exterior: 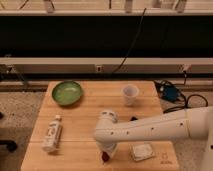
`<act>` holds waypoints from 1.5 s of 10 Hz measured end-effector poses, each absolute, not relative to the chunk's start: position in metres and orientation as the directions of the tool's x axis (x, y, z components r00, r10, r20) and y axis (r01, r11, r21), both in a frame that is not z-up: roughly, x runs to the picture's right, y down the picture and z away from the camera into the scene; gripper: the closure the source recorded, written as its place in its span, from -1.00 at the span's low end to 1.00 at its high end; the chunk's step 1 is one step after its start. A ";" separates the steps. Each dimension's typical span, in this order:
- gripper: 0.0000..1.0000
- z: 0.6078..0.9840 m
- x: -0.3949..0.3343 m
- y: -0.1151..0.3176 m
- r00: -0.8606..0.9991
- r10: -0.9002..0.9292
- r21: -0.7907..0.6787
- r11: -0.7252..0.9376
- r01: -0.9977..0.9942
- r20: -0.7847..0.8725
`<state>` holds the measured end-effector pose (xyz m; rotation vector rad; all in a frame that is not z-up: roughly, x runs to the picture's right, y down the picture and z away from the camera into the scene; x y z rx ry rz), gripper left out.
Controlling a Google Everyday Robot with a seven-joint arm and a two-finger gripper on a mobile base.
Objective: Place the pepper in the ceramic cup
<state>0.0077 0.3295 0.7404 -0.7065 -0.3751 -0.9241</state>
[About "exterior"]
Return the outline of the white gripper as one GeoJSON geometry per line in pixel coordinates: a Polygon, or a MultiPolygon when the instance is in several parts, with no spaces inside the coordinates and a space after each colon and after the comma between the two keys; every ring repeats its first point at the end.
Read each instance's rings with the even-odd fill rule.
{"type": "Polygon", "coordinates": [[[107,152],[110,156],[110,159],[114,156],[117,148],[117,144],[113,142],[96,142],[100,152],[101,152],[101,159],[102,159],[102,152],[107,152]]]}

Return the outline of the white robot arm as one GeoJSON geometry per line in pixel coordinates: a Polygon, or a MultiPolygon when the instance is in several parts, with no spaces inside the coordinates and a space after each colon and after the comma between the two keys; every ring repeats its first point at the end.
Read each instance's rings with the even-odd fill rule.
{"type": "Polygon", "coordinates": [[[183,109],[129,122],[119,122],[110,110],[100,113],[93,137],[112,156],[119,142],[206,139],[200,171],[213,171],[213,106],[183,109]]]}

